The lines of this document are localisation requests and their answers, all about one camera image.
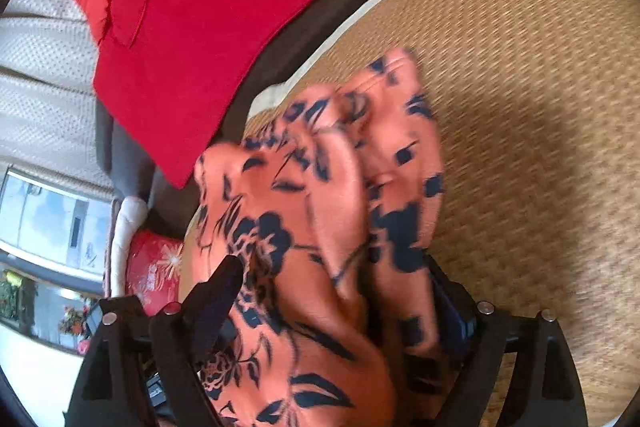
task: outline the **orange floral fabric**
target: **orange floral fabric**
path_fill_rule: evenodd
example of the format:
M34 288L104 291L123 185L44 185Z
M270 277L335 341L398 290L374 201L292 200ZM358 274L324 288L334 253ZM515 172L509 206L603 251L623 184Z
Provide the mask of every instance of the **orange floral fabric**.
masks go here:
M402 415L432 417L442 385L422 248L442 162L410 54L308 88L242 145L207 150L194 175L194 282L226 255L244 265L235 339L201 372L222 420L386 427L396 392Z

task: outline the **red pillow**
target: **red pillow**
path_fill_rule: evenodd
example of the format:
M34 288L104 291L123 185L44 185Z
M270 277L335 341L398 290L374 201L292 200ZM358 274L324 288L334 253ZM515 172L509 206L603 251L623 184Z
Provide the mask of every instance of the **red pillow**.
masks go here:
M145 313L158 313L178 299L182 242L148 230L137 232L127 261L127 295L137 295Z

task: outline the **metal screw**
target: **metal screw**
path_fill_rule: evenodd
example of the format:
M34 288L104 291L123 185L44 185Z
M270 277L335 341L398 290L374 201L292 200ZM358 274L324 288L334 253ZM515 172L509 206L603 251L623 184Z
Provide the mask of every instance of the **metal screw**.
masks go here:
M109 312L102 317L102 323L105 326L111 326L116 320L118 320L118 316L113 312Z
M169 304L167 304L167 306L162 308L162 311L164 312L165 315L175 315L181 309L182 309L182 305L180 304L180 302L170 302Z
M489 301L480 301L478 302L478 311L482 315L491 315L495 312L495 306Z
M540 315L542 315L542 318L547 322L553 322L554 320L556 320L556 312L553 310L542 310L540 312Z

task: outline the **window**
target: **window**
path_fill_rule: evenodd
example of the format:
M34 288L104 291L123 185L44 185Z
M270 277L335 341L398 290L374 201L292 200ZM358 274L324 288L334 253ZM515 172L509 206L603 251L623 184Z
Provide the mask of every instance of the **window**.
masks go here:
M0 248L47 269L100 282L110 219L106 201L10 169L0 192Z
M0 264L0 323L77 353L89 335L85 319L97 296L36 280Z

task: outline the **red cushion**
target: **red cushion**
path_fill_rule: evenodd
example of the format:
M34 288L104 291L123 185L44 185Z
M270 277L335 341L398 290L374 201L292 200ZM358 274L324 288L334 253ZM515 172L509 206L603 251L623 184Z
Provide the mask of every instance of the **red cushion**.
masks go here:
M178 299L182 242L148 230L133 237L127 261L128 295L137 295L147 315Z

